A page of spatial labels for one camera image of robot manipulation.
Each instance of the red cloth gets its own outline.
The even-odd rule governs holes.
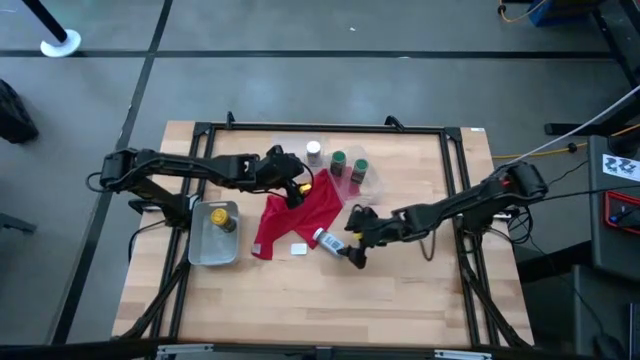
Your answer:
[[[283,198],[269,195],[251,253],[260,259],[271,260],[273,243],[291,230],[313,249],[318,245],[313,234],[318,228],[328,229],[340,210],[342,201],[326,169],[314,176],[311,192],[295,209],[288,209]]]

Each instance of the white square object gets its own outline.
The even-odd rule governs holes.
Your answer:
[[[307,244],[291,244],[291,255],[307,255]]]

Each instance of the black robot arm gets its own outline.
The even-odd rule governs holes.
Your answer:
[[[191,224],[189,198],[171,194],[149,179],[149,175],[207,179],[218,186],[253,194],[284,188],[287,206],[294,208],[304,201],[298,184],[293,180],[304,172],[304,166],[294,154],[284,153],[280,145],[273,146],[263,159],[256,154],[219,155],[205,159],[149,149],[124,149],[105,157],[100,185],[106,191],[134,193],[146,203],[158,206],[168,226],[187,229]],[[141,212],[135,202],[130,204]]]
[[[493,216],[511,206],[527,206],[541,200],[548,187],[533,165],[524,162],[497,169],[480,184],[433,204],[416,204],[391,212],[381,219],[370,207],[354,206],[345,230],[358,235],[358,247],[340,251],[358,268],[366,265],[367,248],[390,242],[410,242],[425,238],[440,223],[458,214],[463,216],[465,230],[485,231]]]

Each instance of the small bottle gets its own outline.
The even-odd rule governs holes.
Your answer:
[[[347,163],[347,155],[343,151],[336,151],[331,155],[331,165],[329,171],[333,176],[342,176],[344,166]]]
[[[307,143],[307,162],[313,167],[322,165],[322,145],[318,141]]]
[[[369,168],[369,162],[365,159],[356,160],[355,164],[353,164],[353,172],[351,173],[351,182],[357,185],[362,184],[364,181],[364,175],[367,173],[367,169]]]
[[[215,209],[211,213],[211,222],[224,232],[232,232],[236,229],[236,222],[229,216],[225,209]]]
[[[323,228],[316,230],[315,234],[313,234],[313,240],[317,241],[333,255],[342,257],[338,254],[338,250],[344,247],[344,243],[338,240],[337,237],[326,232]]]

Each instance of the white base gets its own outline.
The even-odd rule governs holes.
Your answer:
[[[65,29],[67,32],[67,40],[60,45],[51,45],[46,41],[40,43],[40,51],[48,57],[65,57],[73,54],[80,47],[82,38],[78,32]]]

